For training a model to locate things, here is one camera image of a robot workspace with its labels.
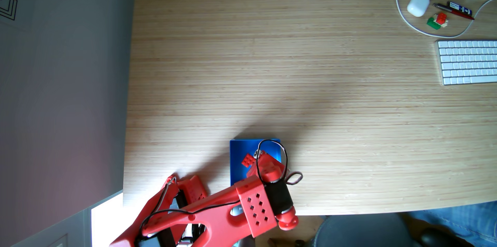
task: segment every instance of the black logo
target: black logo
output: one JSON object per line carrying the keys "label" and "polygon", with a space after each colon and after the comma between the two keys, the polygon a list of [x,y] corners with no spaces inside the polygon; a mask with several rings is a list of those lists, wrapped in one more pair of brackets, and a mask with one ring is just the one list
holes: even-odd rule
{"label": "black logo", "polygon": [[0,16],[16,19],[17,0],[0,0]]}

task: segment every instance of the gray wall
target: gray wall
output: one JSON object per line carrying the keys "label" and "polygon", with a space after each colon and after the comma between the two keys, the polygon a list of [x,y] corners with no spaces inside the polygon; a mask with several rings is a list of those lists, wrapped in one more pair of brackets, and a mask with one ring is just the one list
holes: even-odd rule
{"label": "gray wall", "polygon": [[90,215],[87,208],[12,247],[58,247],[60,243],[63,247],[91,247]]}
{"label": "gray wall", "polygon": [[36,0],[29,30],[0,23],[1,247],[122,189],[133,1]]}

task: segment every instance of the white charging cable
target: white charging cable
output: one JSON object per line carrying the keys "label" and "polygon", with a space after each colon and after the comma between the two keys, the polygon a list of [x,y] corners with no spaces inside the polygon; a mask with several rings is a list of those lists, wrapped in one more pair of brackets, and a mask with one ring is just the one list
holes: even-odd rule
{"label": "white charging cable", "polygon": [[[478,15],[478,13],[480,12],[480,10],[483,8],[483,6],[487,5],[487,3],[491,2],[493,0],[488,0],[486,1],[485,3],[483,3],[480,8],[478,8],[478,10],[476,11],[475,15],[473,16],[474,18],[476,18],[476,15]],[[426,33],[422,30],[419,30],[418,28],[416,28],[415,26],[411,25],[411,23],[409,23],[407,20],[406,20],[406,17],[404,17],[404,15],[402,14],[402,11],[401,11],[401,7],[399,6],[399,0],[395,0],[395,3],[397,3],[397,10],[399,10],[399,14],[401,15],[402,17],[402,20],[406,22],[406,24],[413,28],[415,31],[417,31],[418,33],[421,33],[421,34],[425,34],[425,35],[428,35],[428,36],[431,36],[431,37],[436,37],[436,38],[458,38],[460,37],[461,35],[465,34],[469,27],[473,24],[473,22],[475,20],[471,20],[471,22],[469,23],[468,27],[466,27],[462,33],[458,34],[458,35],[453,35],[453,36],[444,36],[444,35],[437,35],[437,34],[429,34],[429,33]]]}

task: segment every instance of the blue tray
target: blue tray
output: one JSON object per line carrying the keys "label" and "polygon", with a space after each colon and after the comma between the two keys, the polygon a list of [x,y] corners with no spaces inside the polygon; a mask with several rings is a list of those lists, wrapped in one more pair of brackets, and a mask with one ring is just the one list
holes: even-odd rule
{"label": "blue tray", "polygon": [[[230,178],[231,186],[239,180],[245,179],[249,168],[246,168],[242,161],[247,153],[253,155],[257,150],[257,146],[262,139],[233,139],[230,140]],[[261,150],[266,151],[277,161],[281,162],[281,148],[278,144],[266,141],[260,146]]]}

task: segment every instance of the green lego brick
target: green lego brick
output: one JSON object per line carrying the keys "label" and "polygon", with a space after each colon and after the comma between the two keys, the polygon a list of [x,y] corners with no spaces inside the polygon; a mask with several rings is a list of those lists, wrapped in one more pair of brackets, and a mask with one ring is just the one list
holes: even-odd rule
{"label": "green lego brick", "polygon": [[426,24],[436,30],[438,30],[441,27],[439,24],[435,22],[435,19],[433,17],[429,18]]}

